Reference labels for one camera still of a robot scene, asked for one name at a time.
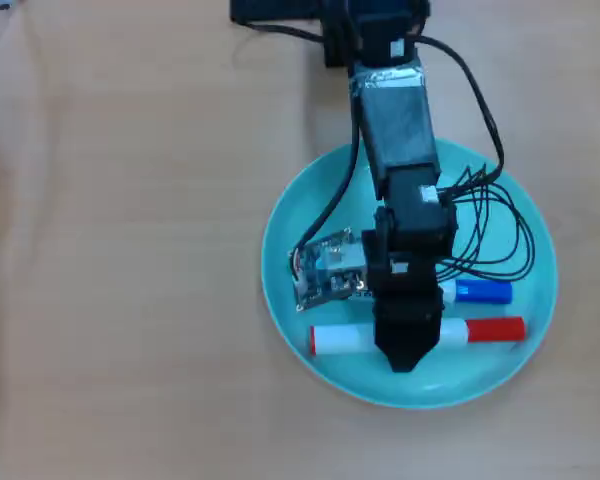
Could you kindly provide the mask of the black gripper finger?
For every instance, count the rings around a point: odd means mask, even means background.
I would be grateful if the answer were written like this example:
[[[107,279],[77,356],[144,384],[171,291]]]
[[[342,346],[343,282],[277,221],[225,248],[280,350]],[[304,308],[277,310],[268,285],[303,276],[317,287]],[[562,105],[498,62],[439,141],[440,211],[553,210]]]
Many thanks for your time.
[[[377,297],[374,343],[395,373],[411,372],[440,340],[441,292]]]

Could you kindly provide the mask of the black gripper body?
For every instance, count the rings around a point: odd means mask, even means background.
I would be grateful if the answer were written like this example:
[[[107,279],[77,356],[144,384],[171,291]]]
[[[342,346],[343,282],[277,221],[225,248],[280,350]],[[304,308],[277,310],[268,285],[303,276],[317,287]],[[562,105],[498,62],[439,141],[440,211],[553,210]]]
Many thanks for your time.
[[[374,220],[374,228],[362,232],[367,288],[376,298],[435,293],[436,264],[452,254],[455,209],[443,208],[432,227],[423,219],[404,227],[388,207],[377,208]]]

